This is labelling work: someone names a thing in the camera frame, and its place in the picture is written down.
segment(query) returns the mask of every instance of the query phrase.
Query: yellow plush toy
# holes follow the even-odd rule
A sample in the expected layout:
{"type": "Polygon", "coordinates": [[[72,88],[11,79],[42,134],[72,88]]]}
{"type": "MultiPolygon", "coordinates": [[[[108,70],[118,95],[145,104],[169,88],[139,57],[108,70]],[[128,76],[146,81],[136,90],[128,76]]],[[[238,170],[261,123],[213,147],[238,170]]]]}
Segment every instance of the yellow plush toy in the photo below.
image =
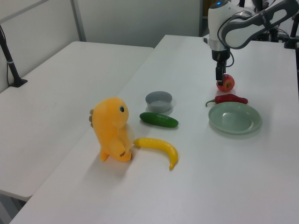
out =
{"type": "Polygon", "coordinates": [[[118,161],[132,159],[132,142],[127,135],[126,123],[129,117],[127,105],[120,98],[107,98],[90,111],[89,120],[99,143],[100,159],[112,156],[118,161]]]}

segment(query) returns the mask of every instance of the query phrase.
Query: green plate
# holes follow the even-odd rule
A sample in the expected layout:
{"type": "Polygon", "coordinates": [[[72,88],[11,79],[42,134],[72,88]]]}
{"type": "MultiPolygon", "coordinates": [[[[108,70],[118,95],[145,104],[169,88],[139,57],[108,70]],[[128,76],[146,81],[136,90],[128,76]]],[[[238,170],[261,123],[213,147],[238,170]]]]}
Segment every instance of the green plate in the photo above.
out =
{"type": "Polygon", "coordinates": [[[259,113],[246,104],[225,102],[213,106],[209,111],[213,126],[231,134],[245,134],[259,129],[262,119],[259,113]]]}

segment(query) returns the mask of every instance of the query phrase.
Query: bowl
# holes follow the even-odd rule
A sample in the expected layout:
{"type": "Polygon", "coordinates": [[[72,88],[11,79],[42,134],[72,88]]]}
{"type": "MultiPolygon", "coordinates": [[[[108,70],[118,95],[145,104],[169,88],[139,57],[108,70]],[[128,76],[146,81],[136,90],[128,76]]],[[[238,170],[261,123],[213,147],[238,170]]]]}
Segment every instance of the bowl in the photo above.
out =
{"type": "Polygon", "coordinates": [[[213,106],[209,111],[211,124],[231,134],[245,134],[259,129],[262,119],[259,113],[246,104],[225,102],[213,106]]]}
{"type": "Polygon", "coordinates": [[[164,91],[156,91],[148,94],[145,101],[150,111],[164,113],[171,108],[172,96],[164,91]]]}

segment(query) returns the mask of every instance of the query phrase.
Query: yellow banana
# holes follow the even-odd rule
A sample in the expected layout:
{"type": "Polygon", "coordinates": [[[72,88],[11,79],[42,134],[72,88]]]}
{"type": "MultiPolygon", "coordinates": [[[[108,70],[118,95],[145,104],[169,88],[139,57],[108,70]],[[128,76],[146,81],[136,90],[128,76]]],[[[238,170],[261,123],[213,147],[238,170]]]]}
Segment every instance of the yellow banana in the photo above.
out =
{"type": "Polygon", "coordinates": [[[138,147],[154,148],[166,152],[171,162],[169,166],[170,170],[172,170],[178,162],[178,152],[176,148],[167,141],[153,138],[138,138],[133,141],[133,144],[138,147]]]}

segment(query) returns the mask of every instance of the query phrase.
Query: pepper stem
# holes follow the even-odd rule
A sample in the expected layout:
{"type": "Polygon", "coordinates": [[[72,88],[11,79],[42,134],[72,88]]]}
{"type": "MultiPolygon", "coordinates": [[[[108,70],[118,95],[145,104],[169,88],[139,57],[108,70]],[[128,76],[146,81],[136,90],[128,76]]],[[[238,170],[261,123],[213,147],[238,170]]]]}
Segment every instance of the pepper stem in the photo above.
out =
{"type": "Polygon", "coordinates": [[[216,103],[216,100],[215,100],[215,99],[212,99],[212,100],[210,100],[210,101],[207,101],[207,102],[206,102],[206,106],[207,106],[208,103],[211,103],[211,102],[216,103]]]}

